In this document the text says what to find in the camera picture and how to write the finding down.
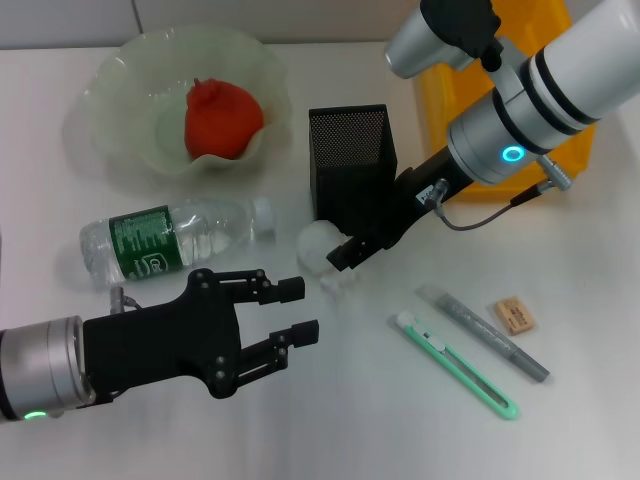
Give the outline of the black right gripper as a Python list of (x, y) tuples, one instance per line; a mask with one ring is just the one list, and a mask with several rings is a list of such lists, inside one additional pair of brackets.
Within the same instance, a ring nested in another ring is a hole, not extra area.
[(326, 259), (342, 272), (347, 268), (357, 268), (374, 251), (392, 248), (415, 222), (432, 210), (418, 196), (442, 179), (448, 182), (442, 201), (449, 200), (473, 183), (447, 147), (418, 167), (403, 171), (395, 180), (391, 195), (375, 211), (365, 232), (334, 248)]

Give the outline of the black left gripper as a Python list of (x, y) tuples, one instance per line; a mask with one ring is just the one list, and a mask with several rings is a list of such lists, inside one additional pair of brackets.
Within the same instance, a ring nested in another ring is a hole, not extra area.
[(86, 374), (96, 394), (190, 376), (224, 399), (238, 388), (288, 368), (289, 348), (314, 345), (319, 322), (273, 332), (241, 350), (234, 304), (305, 298), (300, 276), (271, 281), (263, 269), (188, 276), (175, 300), (83, 323)]

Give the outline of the pale green glass fruit plate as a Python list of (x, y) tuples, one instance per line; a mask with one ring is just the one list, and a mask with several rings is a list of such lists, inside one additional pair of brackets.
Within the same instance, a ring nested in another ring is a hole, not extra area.
[[(196, 80), (213, 78), (247, 91), (264, 127), (234, 159), (192, 158), (184, 142), (187, 95)], [(81, 96), (90, 144), (103, 159), (128, 170), (186, 177), (256, 162), (289, 127), (287, 70), (256, 38), (215, 24), (147, 32), (98, 67)]]

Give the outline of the grey marker pen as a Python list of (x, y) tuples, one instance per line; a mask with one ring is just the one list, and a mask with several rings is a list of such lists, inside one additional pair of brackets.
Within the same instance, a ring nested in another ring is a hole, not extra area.
[(451, 294), (430, 285), (418, 287), (416, 294), (532, 380), (544, 383), (549, 378), (545, 367)]

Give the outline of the tan eraser block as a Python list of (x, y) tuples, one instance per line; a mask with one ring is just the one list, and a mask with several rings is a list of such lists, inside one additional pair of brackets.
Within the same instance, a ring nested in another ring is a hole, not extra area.
[(518, 297), (496, 302), (494, 313), (510, 336), (519, 335), (536, 327), (536, 321)]

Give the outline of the yellow plastic storage bin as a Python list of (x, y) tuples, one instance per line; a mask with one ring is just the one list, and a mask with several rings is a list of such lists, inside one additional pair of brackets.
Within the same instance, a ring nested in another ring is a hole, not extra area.
[[(565, 0), (491, 0), (491, 3), (501, 19), (497, 35), (508, 38), (528, 56), (535, 54), (572, 25)], [(431, 156), (446, 145), (449, 122), (493, 87), (479, 63), (461, 72), (447, 65), (437, 65), (413, 81), (426, 156)], [(551, 159), (571, 178), (576, 178), (589, 165), (595, 133), (594, 126), (587, 128), (551, 152)], [(458, 194), (456, 200), (505, 203), (542, 179), (543, 171), (533, 163), (496, 187), (473, 184)]]

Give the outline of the white paper ball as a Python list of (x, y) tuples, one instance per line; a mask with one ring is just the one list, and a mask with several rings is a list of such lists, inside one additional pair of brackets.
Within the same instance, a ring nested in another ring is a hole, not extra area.
[(306, 226), (297, 239), (298, 263), (335, 298), (344, 296), (358, 280), (356, 272), (339, 271), (327, 259), (327, 255), (345, 241), (345, 235), (327, 220), (317, 220)]

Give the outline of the clear water bottle green label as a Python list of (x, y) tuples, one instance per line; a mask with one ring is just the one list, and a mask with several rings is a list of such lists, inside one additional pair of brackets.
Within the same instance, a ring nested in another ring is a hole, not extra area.
[(85, 268), (102, 291), (207, 263), (232, 246), (270, 236), (274, 227), (267, 198), (204, 198), (92, 222), (79, 241)]

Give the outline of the red-orange fruit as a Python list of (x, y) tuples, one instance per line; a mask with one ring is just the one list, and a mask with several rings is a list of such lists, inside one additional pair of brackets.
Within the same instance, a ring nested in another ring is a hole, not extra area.
[(236, 160), (264, 127), (259, 103), (226, 81), (195, 79), (186, 106), (184, 143), (193, 160), (205, 155)]

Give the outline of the mint green utility knife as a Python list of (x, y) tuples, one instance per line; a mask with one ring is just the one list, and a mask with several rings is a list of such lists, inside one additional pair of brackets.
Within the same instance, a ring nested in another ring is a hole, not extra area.
[(519, 417), (520, 409), (512, 399), (501, 392), (464, 357), (434, 335), (414, 314), (403, 311), (394, 317), (394, 323), (400, 331), (499, 417), (504, 420), (516, 420)]

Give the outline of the black mesh pen holder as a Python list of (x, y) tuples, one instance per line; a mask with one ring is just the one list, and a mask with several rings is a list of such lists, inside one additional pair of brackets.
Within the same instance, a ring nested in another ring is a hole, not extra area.
[(396, 177), (387, 106), (311, 109), (309, 153), (314, 217), (347, 236), (365, 232)]

